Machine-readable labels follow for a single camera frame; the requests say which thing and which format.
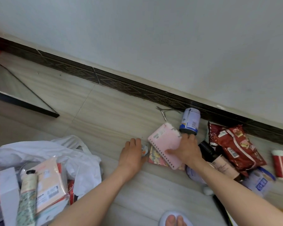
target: white wall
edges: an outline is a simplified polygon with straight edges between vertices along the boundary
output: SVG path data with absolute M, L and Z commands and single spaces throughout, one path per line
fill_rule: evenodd
M 0 0 L 0 31 L 283 123 L 283 0 Z

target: white plastic bag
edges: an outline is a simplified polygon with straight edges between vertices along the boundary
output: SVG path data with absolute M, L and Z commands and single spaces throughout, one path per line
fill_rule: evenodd
M 3 145 L 0 147 L 0 167 L 17 167 L 26 161 L 43 162 L 53 156 L 57 157 L 57 162 L 65 164 L 68 179 L 75 179 L 74 194 L 78 198 L 102 182 L 101 159 L 92 155 L 76 136 Z

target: pink notebook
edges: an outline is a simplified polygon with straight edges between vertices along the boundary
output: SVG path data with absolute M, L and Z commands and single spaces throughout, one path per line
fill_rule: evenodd
M 181 166 L 182 162 L 176 156 L 165 153 L 167 149 L 177 149 L 181 140 L 180 132 L 170 123 L 160 126 L 148 140 L 173 170 Z

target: red tube container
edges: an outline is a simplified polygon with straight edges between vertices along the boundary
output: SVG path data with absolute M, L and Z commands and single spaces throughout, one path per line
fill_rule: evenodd
M 274 161 L 275 175 L 280 180 L 283 180 L 283 151 L 273 150 L 272 158 Z

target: slipper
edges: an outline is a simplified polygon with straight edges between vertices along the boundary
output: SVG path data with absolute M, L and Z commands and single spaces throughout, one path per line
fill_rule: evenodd
M 177 212 L 177 211 L 168 211 L 165 212 L 158 223 L 158 226 L 166 226 L 166 219 L 168 218 L 168 216 L 170 215 L 174 215 L 175 218 L 177 219 L 178 216 L 182 216 L 183 217 L 183 221 L 186 223 L 187 226 L 193 226 L 193 224 L 191 223 L 191 221 L 188 220 L 188 218 L 182 214 L 181 212 Z

